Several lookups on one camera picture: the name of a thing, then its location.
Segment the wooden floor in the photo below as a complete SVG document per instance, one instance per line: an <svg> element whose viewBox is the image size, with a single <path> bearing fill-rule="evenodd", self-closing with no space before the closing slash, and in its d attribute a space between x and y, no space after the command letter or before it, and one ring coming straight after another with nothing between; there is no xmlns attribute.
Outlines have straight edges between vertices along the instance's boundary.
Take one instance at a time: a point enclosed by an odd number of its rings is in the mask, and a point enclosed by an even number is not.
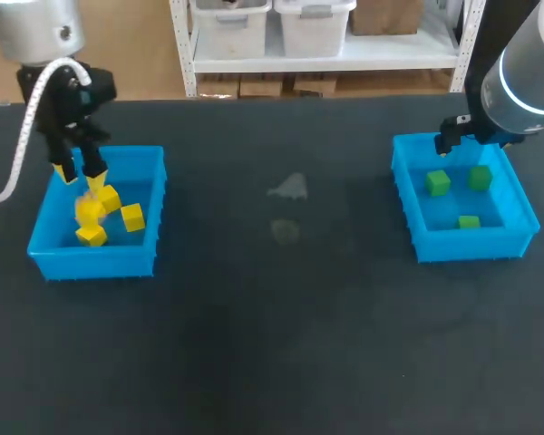
<svg viewBox="0 0 544 435"><path fill-rule="evenodd" d="M80 0L87 44L79 59L113 71L122 100L185 98L168 0ZM0 55L0 101L21 100L18 65ZM348 73L335 96L439 93L447 72Z"/></svg>

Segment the blue container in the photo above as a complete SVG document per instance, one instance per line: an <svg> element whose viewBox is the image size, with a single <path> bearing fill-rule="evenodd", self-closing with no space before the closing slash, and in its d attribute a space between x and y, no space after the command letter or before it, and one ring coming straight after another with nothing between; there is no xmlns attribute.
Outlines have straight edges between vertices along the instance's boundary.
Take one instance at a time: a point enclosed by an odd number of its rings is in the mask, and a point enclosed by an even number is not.
<svg viewBox="0 0 544 435"><path fill-rule="evenodd" d="M74 202L87 190L83 174L66 186L53 174L28 245L46 279L87 279L152 276L159 238L160 215L167 175L162 147L101 147L109 166L107 184L119 193L126 206L141 204L146 227L128 233L120 210L111 213L103 226L108 242L101 247L82 246L74 232ZM80 151L73 150L77 169L83 166Z"/></svg>
<svg viewBox="0 0 544 435"><path fill-rule="evenodd" d="M524 255L539 222L508 157L499 145L481 146L461 138L445 158L435 152L436 133L393 139L393 174L407 216L411 240L421 262L513 258ZM468 187L471 167L487 165L493 175L486 192ZM431 197L429 171L444 169L450 192ZM481 228L457 229L460 215L480 217Z"/></svg>

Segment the green block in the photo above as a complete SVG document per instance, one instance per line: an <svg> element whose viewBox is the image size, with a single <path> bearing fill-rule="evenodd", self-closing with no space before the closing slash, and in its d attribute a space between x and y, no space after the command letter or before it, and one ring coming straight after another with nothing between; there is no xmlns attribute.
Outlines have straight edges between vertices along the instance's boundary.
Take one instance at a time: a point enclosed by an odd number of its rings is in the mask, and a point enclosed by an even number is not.
<svg viewBox="0 0 544 435"><path fill-rule="evenodd" d="M445 195L449 191L451 184L452 181L443 169L428 172L425 177L425 187L432 197Z"/></svg>
<svg viewBox="0 0 544 435"><path fill-rule="evenodd" d="M490 168L487 166L476 166L470 169L470 176L468 177L468 186L471 190L477 190L483 192L490 188L493 175L491 175Z"/></svg>
<svg viewBox="0 0 544 435"><path fill-rule="evenodd" d="M460 216L457 221L457 227L459 229L479 228L481 227L480 218L477 216Z"/></svg>

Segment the white cable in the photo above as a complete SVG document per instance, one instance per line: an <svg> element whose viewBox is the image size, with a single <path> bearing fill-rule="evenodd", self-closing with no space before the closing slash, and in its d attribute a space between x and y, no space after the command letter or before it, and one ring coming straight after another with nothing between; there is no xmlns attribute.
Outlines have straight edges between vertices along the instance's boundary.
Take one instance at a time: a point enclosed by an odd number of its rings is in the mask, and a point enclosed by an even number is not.
<svg viewBox="0 0 544 435"><path fill-rule="evenodd" d="M64 57L61 59L56 59L55 61L52 61L46 65L41 74L38 76L38 80L33 88L33 93L31 94L30 100L26 106L26 113L24 114L20 135L18 136L18 144L16 145L14 161L12 163L12 168L10 169L10 178L6 183L4 190L0 193L0 202L4 202L9 199L12 193L15 191L16 184L18 183L18 177L20 176L20 171L22 170L22 164L24 162L26 146L28 145L30 133L32 132L34 117L36 116L36 111L38 110L38 103L43 96L46 84L54 72L62 66L70 66L73 68L74 73L77 75L82 86L89 86L91 84L91 77L89 77L89 73L87 73L78 62L71 58Z"/></svg>

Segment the black table surface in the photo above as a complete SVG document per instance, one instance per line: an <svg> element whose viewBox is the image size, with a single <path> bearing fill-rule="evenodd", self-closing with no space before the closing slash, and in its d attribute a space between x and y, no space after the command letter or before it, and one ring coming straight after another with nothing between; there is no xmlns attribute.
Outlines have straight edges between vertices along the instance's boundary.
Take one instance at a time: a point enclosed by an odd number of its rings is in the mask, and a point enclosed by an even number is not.
<svg viewBox="0 0 544 435"><path fill-rule="evenodd" d="M0 204L0 434L544 434L544 132L509 151L542 228L522 260L418 265L395 134L459 95L130 102L162 145L152 279L46 283L26 255L52 170L33 135ZM0 189L23 108L0 108ZM267 196L302 172L308 199ZM270 221L301 238L279 246Z"/></svg>

